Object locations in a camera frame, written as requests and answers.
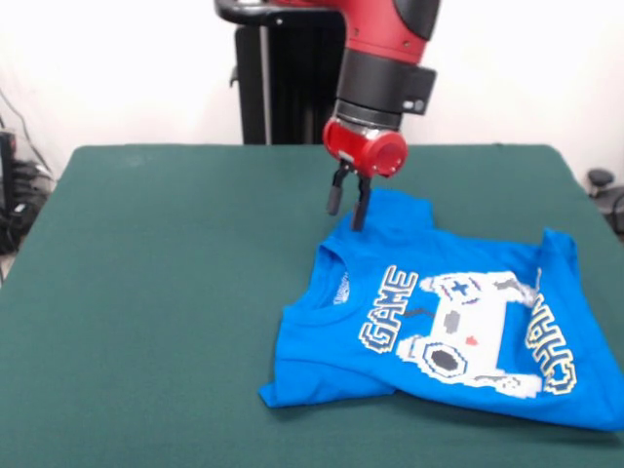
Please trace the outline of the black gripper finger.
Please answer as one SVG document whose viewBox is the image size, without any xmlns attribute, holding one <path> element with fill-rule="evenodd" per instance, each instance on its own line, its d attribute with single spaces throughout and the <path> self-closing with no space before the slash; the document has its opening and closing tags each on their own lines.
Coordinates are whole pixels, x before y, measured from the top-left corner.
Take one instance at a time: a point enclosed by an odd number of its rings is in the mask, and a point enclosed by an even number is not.
<svg viewBox="0 0 624 468">
<path fill-rule="evenodd" d="M 353 231 L 362 231 L 365 227 L 366 217 L 371 199 L 371 178 L 358 175 L 359 197 L 354 207 L 351 228 Z"/>
<path fill-rule="evenodd" d="M 343 193 L 343 181 L 350 174 L 351 167 L 349 164 L 340 163 L 338 169 L 334 172 L 331 180 L 331 189 L 326 205 L 326 211 L 329 215 L 337 215 Z"/>
</svg>

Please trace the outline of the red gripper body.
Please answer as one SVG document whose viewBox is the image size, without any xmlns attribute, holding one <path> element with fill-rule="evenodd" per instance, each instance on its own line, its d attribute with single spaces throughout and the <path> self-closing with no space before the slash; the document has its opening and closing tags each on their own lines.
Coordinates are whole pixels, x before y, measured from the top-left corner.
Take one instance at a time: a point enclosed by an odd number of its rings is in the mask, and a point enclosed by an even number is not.
<svg viewBox="0 0 624 468">
<path fill-rule="evenodd" d="M 394 176 L 408 159 L 408 146 L 401 134 L 351 125 L 336 117 L 324 127 L 323 143 L 334 159 L 368 177 Z"/>
</svg>

